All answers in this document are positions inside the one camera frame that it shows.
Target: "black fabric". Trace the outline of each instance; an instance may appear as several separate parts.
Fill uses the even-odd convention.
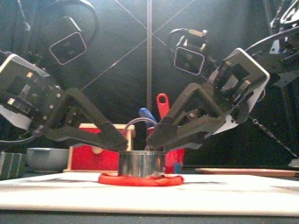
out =
[[[31,2],[31,0],[23,0],[24,8],[25,5],[31,6]],[[36,14],[43,11],[49,2],[52,1],[43,2],[40,8],[36,9]],[[128,123],[139,117],[137,110],[145,107],[147,1],[89,0],[89,2],[97,11],[100,28],[87,53],[65,66],[60,66],[51,55],[44,54],[41,66],[47,67],[47,71],[59,80],[63,88],[76,87],[81,90],[112,123]],[[169,31],[176,28],[207,30],[211,56],[215,60],[221,60],[235,48],[245,49],[267,37],[268,24],[264,1],[159,0],[152,2],[153,106],[151,110],[157,119],[156,95],[168,94],[173,103],[191,82],[204,82],[201,77],[173,68],[164,47]],[[2,35],[0,48],[18,53],[23,49],[24,36],[21,23],[16,23],[20,21],[18,12],[10,1],[0,1],[0,7],[1,18],[4,18],[0,26]],[[71,16],[84,35],[87,37],[91,35],[92,17],[85,10],[77,6],[68,6],[55,11],[47,17],[47,22],[61,16]],[[32,52],[41,50],[41,46],[36,44],[40,41],[37,37],[41,38],[43,29],[39,27],[39,22],[41,21],[35,21],[36,35],[31,37],[29,50]],[[297,89],[297,85],[293,84],[291,89]],[[269,88],[265,99],[252,111],[252,116],[268,126],[279,138],[288,142],[287,116],[281,97],[279,89]],[[297,105],[297,96],[292,99],[293,104]],[[133,146],[135,150],[141,150],[145,147],[145,125],[137,123],[135,127]],[[49,143],[40,141],[32,144]],[[187,165],[285,165],[289,159],[289,154],[281,146],[268,139],[251,121],[212,136],[197,150],[187,150],[185,153]]]

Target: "red box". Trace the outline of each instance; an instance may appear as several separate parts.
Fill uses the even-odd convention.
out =
[[[124,124],[115,124],[115,127],[121,131]],[[92,133],[99,133],[97,127],[91,123],[83,123],[80,129]],[[135,137],[135,127],[127,129],[125,137],[128,140],[128,149],[132,149],[132,138]],[[71,147],[69,162],[67,171],[117,171],[119,154],[115,151],[100,149],[89,145]]]

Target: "black cable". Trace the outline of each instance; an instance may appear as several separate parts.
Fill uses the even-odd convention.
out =
[[[293,34],[296,34],[299,32],[299,26],[296,26],[295,28],[292,28],[292,29],[289,29],[289,30],[287,30],[287,31],[281,31],[281,32],[279,32],[277,34],[275,34],[275,35],[272,35],[272,36],[269,36],[269,37],[267,37],[267,38],[263,38],[261,40],[259,40],[247,50],[245,50],[245,52],[248,53],[248,54],[251,54],[251,53],[253,53],[257,49],[256,48],[259,48],[260,47],[260,45],[264,45],[264,44],[269,44],[269,43],[272,43],[275,40],[277,40],[277,39],[280,39],[280,38],[284,38],[284,37],[288,37],[288,36],[291,36],[291,35],[293,35]]]
[[[12,141],[5,141],[0,140],[0,145],[18,145],[18,144],[28,144],[32,140],[35,140],[35,136],[31,136],[23,140],[12,140]]]

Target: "silver cylinder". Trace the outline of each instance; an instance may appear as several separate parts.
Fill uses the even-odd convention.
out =
[[[129,150],[119,152],[117,175],[147,178],[164,174],[164,153],[161,151]]]

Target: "blue object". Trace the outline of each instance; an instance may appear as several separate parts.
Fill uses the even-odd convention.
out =
[[[152,113],[149,112],[149,110],[148,110],[147,108],[140,108],[140,109],[139,109],[139,115],[140,115],[141,117],[145,117],[145,118],[148,118],[148,119],[151,119],[152,121],[156,122],[155,117],[153,117]],[[155,125],[153,125],[152,123],[149,123],[149,122],[147,122],[145,124],[147,124],[147,127],[148,127],[148,128],[151,128],[151,127],[155,126]]]

